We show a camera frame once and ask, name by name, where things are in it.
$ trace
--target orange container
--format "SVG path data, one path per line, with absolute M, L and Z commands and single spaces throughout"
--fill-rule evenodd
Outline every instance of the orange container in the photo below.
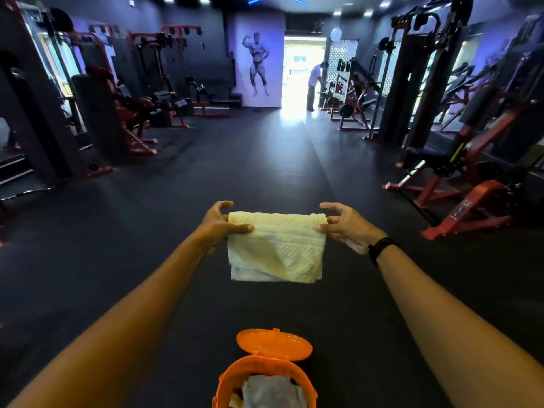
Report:
M 290 377 L 304 390 L 308 408 L 316 408 L 317 392 L 304 371 L 291 361 L 302 361 L 312 353 L 311 344 L 279 329 L 247 329 L 236 336 L 241 349 L 251 355 L 239 359 L 219 377 L 212 408 L 228 408 L 235 388 L 242 388 L 251 375 Z

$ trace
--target wristband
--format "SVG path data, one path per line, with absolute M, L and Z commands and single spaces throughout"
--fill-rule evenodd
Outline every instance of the wristband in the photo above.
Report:
M 384 251 L 384 249 L 390 245 L 400 247 L 400 245 L 391 238 L 383 238 L 378 240 L 374 245 L 368 246 L 368 255 L 371 258 L 374 266 L 377 267 L 377 257 Z

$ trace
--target open lid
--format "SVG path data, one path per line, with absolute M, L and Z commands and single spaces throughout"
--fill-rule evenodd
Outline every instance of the open lid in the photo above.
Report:
M 281 332 L 278 328 L 246 329 L 236 336 L 236 342 L 250 354 L 287 361 L 305 360 L 313 350 L 304 338 Z

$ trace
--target left arm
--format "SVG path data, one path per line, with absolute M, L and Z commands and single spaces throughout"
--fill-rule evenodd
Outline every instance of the left arm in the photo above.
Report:
M 264 54 L 262 56 L 262 61 L 264 61 L 264 59 L 266 59 L 270 55 L 270 50 L 268 49 L 268 47 L 263 46 L 263 48 L 264 48 Z
M 201 259 L 248 225 L 229 224 L 218 202 L 202 224 L 137 288 L 78 336 L 9 408 L 118 407 L 145 367 Z

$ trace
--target yellow towel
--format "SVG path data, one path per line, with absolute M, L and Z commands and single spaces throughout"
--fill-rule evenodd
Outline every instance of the yellow towel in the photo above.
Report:
M 255 227 L 250 234 L 228 237 L 231 279 L 301 283 L 320 279 L 326 237 L 313 227 L 327 223 L 324 214 L 233 212 L 228 221 Z

